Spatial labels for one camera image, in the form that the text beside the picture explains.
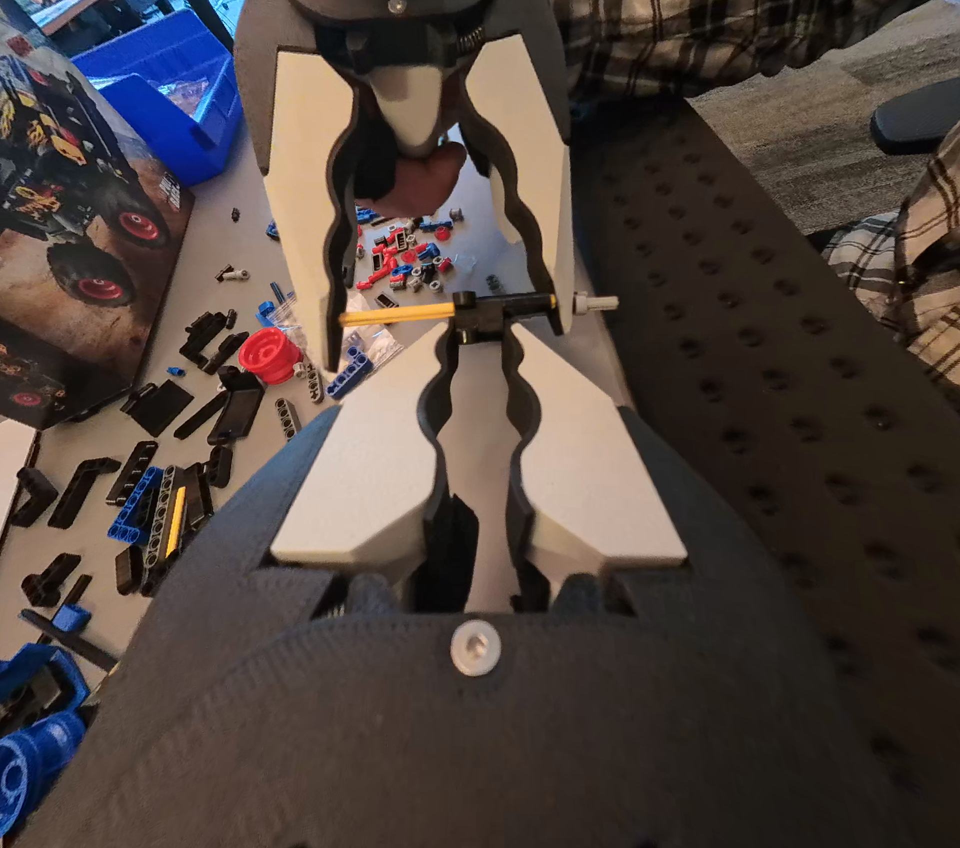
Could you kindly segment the pile of red and blue connectors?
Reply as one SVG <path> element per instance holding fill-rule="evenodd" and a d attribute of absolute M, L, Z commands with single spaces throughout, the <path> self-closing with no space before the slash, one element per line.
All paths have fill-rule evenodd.
<path fill-rule="evenodd" d="M 465 221 L 461 207 L 445 215 L 388 219 L 370 207 L 356 209 L 357 239 L 354 289 L 446 291 L 445 278 L 469 266 L 453 252 L 450 241 Z"/>

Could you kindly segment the black square panel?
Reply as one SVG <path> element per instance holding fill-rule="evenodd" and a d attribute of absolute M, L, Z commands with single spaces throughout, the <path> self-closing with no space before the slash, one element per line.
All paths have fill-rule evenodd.
<path fill-rule="evenodd" d="M 162 433 L 190 406 L 194 396 L 174 379 L 148 383 L 132 392 L 120 407 L 151 439 Z"/>

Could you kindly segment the person's right hand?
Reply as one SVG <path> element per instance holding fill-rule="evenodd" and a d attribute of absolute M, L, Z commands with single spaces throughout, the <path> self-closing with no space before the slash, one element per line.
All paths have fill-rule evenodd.
<path fill-rule="evenodd" d="M 454 141 L 437 146 L 426 158 L 400 157 L 392 188 L 379 199 L 355 197 L 355 205 L 382 218 L 432 216 L 449 200 L 466 161 L 466 147 Z"/>

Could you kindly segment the blue angled beam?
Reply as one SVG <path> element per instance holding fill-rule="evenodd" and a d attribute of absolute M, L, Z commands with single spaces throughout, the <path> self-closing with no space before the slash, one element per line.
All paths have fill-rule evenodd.
<path fill-rule="evenodd" d="M 151 502 L 157 498 L 163 474 L 164 470 L 157 466 L 144 471 L 106 530 L 106 538 L 125 545 L 143 547 L 148 544 L 153 525 Z"/>
<path fill-rule="evenodd" d="M 375 369 L 374 362 L 366 351 L 357 345 L 350 346 L 346 351 L 346 363 L 339 374 L 325 386 L 325 396 L 334 401 L 341 401 L 359 386 Z"/>

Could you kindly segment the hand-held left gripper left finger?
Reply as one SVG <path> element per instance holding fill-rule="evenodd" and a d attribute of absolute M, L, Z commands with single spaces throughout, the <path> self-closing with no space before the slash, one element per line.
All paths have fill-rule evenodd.
<path fill-rule="evenodd" d="M 438 325 L 348 394 L 270 543 L 275 561 L 407 590 L 416 612 L 462 612 L 479 525 L 450 487 L 439 434 L 458 336 Z"/>

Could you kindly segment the blue wheel hub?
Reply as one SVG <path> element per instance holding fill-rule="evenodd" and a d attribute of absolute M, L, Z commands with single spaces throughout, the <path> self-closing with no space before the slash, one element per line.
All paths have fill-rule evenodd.
<path fill-rule="evenodd" d="M 72 761 L 87 726 L 75 710 L 51 714 L 1 739 L 1 836 L 36 807 Z"/>

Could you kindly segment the grey desk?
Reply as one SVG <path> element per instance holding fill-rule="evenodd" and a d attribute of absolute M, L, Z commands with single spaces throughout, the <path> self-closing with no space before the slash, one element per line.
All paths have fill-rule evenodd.
<path fill-rule="evenodd" d="M 232 223 L 231 210 L 241 212 Z M 185 336 L 184 327 L 205 311 L 222 308 L 238 311 L 236 327 L 256 327 L 255 303 L 266 299 L 268 281 L 280 281 L 290 288 L 280 245 L 263 233 L 268 221 L 267 194 L 246 134 L 237 143 L 230 167 L 217 179 L 198 187 L 197 204 L 186 228 L 185 240 L 166 298 L 157 333 L 150 348 L 150 377 L 176 362 L 175 348 Z M 247 281 L 217 282 L 215 276 L 225 266 L 249 272 Z M 424 336 L 430 329 L 446 325 L 441 321 L 411 323 L 408 335 Z M 278 398 L 295 406 L 302 430 L 286 443 L 275 407 Z M 310 404 L 306 382 L 289 380 L 267 393 L 265 405 L 258 410 L 251 433 L 234 449 L 231 480 L 223 489 L 213 489 L 214 504 L 222 508 L 248 479 L 282 454 L 279 473 L 265 472 L 265 486 L 255 485 L 255 502 L 280 501 L 289 509 L 301 484 L 323 446 L 332 421 L 343 402 L 327 399 L 325 404 Z M 82 633 L 93 645 L 110 654 L 126 649 L 150 600 L 139 594 L 122 595 L 114 586 L 114 556 L 123 550 L 120 542 L 107 538 L 107 530 L 117 510 L 105 499 L 118 471 L 98 476 L 86 501 L 79 509 L 74 525 L 67 529 L 48 526 L 52 509 L 44 512 L 32 527 L 12 527 L 2 547 L 2 658 L 12 655 L 24 643 L 32 642 L 29 624 L 18 618 L 27 609 L 19 590 L 23 577 L 45 568 L 55 556 L 78 554 L 81 561 L 64 585 L 70 589 L 81 575 L 92 578 L 84 590 L 82 606 L 92 612 L 92 620 Z M 267 554 L 279 531 L 268 530 Z"/>

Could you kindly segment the long thin black axle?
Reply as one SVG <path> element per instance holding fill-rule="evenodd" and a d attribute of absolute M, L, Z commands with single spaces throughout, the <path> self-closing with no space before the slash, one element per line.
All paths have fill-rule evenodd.
<path fill-rule="evenodd" d="M 33 609 L 22 609 L 18 613 L 18 617 L 21 621 L 104 673 L 113 672 L 119 665 L 119 659 L 107 650 L 93 644 L 76 632 L 58 628 L 51 619 Z"/>

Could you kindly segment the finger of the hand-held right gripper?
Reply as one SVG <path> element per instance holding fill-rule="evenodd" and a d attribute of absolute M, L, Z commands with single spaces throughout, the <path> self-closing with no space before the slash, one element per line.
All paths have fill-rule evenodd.
<path fill-rule="evenodd" d="M 345 247 L 337 244 L 347 233 L 344 188 L 332 180 L 332 165 L 354 127 L 355 91 L 316 54 L 280 51 L 275 74 L 266 192 L 308 354 L 331 372 L 346 300 L 335 266 Z"/>
<path fill-rule="evenodd" d="M 463 136 L 487 160 L 502 191 L 535 291 L 552 295 L 555 335 L 573 321 L 574 248 L 570 111 L 563 56 L 530 53 L 522 34 L 490 40 L 463 80 Z"/>

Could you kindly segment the small black axle connector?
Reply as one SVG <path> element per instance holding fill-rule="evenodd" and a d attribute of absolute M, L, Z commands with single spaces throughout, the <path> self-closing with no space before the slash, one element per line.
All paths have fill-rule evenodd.
<path fill-rule="evenodd" d="M 462 346 L 501 340 L 508 322 L 548 316 L 557 307 L 556 297 L 546 292 L 478 296 L 473 291 L 459 291 L 452 302 L 453 332 Z"/>

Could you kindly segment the blue plastic object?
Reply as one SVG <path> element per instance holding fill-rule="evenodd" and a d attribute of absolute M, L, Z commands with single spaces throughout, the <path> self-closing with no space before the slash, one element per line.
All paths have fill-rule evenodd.
<path fill-rule="evenodd" d="M 73 63 L 180 182 L 224 171 L 242 104 L 233 55 L 197 14 L 166 15 Z"/>

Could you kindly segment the yellow axle with black connector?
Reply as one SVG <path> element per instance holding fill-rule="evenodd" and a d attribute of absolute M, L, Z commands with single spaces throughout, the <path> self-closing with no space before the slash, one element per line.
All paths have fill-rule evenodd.
<path fill-rule="evenodd" d="M 471 314 L 503 314 L 505 317 L 550 314 L 558 308 L 553 294 L 526 293 L 504 296 L 477 297 L 472 302 L 436 302 L 396 307 L 344 312 L 339 316 L 343 328 L 371 325 L 403 324 L 419 321 L 438 321 Z"/>

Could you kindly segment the clear bag of parts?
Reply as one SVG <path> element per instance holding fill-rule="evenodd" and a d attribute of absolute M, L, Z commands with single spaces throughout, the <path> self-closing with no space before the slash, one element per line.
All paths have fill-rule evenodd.
<path fill-rule="evenodd" d="M 293 294 L 290 294 L 287 300 L 282 304 L 278 304 L 276 302 L 264 302 L 258 310 L 258 318 L 260 319 L 264 328 L 281 328 L 299 346 L 304 356 L 304 362 L 301 366 L 298 365 L 296 367 L 296 374 L 294 377 L 301 381 L 305 381 L 305 383 L 306 370 L 312 367 L 318 370 L 318 372 L 321 374 L 323 386 L 326 388 L 326 385 L 331 382 L 333 378 L 345 367 L 347 363 L 347 350 L 351 346 L 357 345 L 361 347 L 372 360 L 374 369 L 353 391 L 344 397 L 346 398 L 359 386 L 366 382 L 366 380 L 369 379 L 373 374 L 375 374 L 378 368 L 384 367 L 388 362 L 402 352 L 402 344 L 394 338 L 387 326 L 378 324 L 370 326 L 348 327 L 343 330 L 341 353 L 337 369 L 330 372 L 322 370 L 318 360 L 314 359 L 310 354 L 306 342 L 306 335 L 301 325 L 301 320 L 295 312 L 295 304 L 296 299 Z M 340 402 L 340 400 L 334 400 L 332 398 L 328 398 L 327 396 L 325 396 L 324 400 Z"/>

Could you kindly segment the black toy set box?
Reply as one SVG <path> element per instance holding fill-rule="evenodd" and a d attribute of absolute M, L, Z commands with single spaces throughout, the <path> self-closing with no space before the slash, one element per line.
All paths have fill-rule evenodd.
<path fill-rule="evenodd" d="M 138 381 L 194 196 L 46 38 L 1 8 L 1 415 L 41 432 Z"/>

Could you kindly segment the black curved panel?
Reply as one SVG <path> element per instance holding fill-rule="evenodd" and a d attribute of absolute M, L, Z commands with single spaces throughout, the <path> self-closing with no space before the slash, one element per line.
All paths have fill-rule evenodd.
<path fill-rule="evenodd" d="M 207 444 L 211 447 L 234 443 L 249 435 L 265 392 L 265 386 L 256 374 L 233 365 L 218 369 L 218 377 L 226 398 L 222 412 L 207 436 Z"/>

